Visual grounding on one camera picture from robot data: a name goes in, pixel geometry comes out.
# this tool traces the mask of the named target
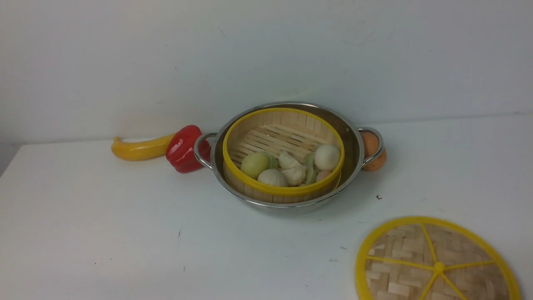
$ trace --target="yellow banana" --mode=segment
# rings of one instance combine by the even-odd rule
[[[153,140],[128,143],[116,137],[113,139],[111,151],[125,161],[147,160],[165,155],[168,144],[176,133]]]

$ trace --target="green bun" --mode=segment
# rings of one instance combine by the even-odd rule
[[[279,167],[278,160],[274,157],[274,155],[268,152],[263,152],[263,153],[268,156],[268,169],[278,169]]]
[[[269,166],[269,158],[263,152],[252,153],[246,156],[243,159],[243,163],[240,165],[240,170],[254,178],[257,179],[259,174],[266,170]]]

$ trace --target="yellow steamer rim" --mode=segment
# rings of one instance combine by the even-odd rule
[[[306,186],[298,186],[298,187],[278,187],[278,186],[271,186],[264,183],[260,183],[259,181],[247,176],[244,174],[233,162],[233,160],[230,157],[230,153],[228,151],[228,140],[229,137],[232,135],[232,132],[235,128],[238,128],[239,125],[243,124],[247,120],[250,120],[252,117],[265,114],[265,113],[298,113],[301,115],[306,115],[307,117],[313,118],[315,121],[318,121],[321,123],[322,126],[327,127],[334,135],[335,139],[337,140],[338,147],[341,151],[341,157],[339,164],[333,170],[333,172],[326,177],[325,179]],[[299,109],[293,109],[293,108],[267,108],[255,111],[253,113],[250,113],[248,115],[243,116],[239,120],[237,120],[231,127],[228,129],[228,132],[226,133],[224,137],[224,142],[222,145],[223,148],[223,157],[224,157],[224,163],[226,164],[229,171],[234,174],[239,180],[241,180],[245,185],[266,194],[272,194],[276,196],[306,196],[310,193],[315,193],[320,191],[321,189],[325,188],[329,184],[332,183],[333,180],[336,178],[339,178],[339,175],[341,173],[342,165],[344,163],[344,144],[342,142],[341,136],[338,134],[338,132],[331,126],[329,123],[324,121],[322,118],[315,116],[311,113],[305,112],[303,110]]]
[[[488,243],[456,224],[404,217],[375,229],[356,260],[361,300],[520,300],[516,279]]]

